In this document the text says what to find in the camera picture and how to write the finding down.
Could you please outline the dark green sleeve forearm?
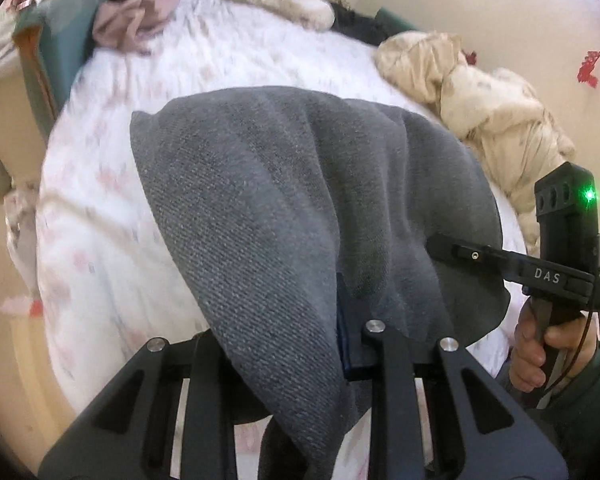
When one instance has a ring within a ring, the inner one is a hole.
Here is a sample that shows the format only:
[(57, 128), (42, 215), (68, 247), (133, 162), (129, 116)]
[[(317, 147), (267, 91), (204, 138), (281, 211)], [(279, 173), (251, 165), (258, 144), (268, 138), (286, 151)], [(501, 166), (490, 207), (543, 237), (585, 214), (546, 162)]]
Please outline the dark green sleeve forearm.
[(571, 479), (600, 480), (600, 344), (546, 408), (528, 414), (562, 454)]

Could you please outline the person's right hand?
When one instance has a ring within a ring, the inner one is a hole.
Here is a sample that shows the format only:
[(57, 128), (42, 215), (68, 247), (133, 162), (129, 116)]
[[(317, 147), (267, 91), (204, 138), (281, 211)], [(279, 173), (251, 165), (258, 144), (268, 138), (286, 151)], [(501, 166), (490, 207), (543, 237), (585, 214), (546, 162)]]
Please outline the person's right hand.
[(515, 328), (515, 342), (509, 367), (509, 380), (519, 391), (529, 393), (541, 388), (547, 381), (542, 371), (547, 354), (552, 348), (566, 352), (566, 362), (560, 374), (565, 375), (554, 390), (565, 389), (594, 358), (597, 334), (592, 323), (580, 315), (562, 325), (550, 326), (540, 340), (536, 339), (539, 323), (530, 301), (524, 305)]

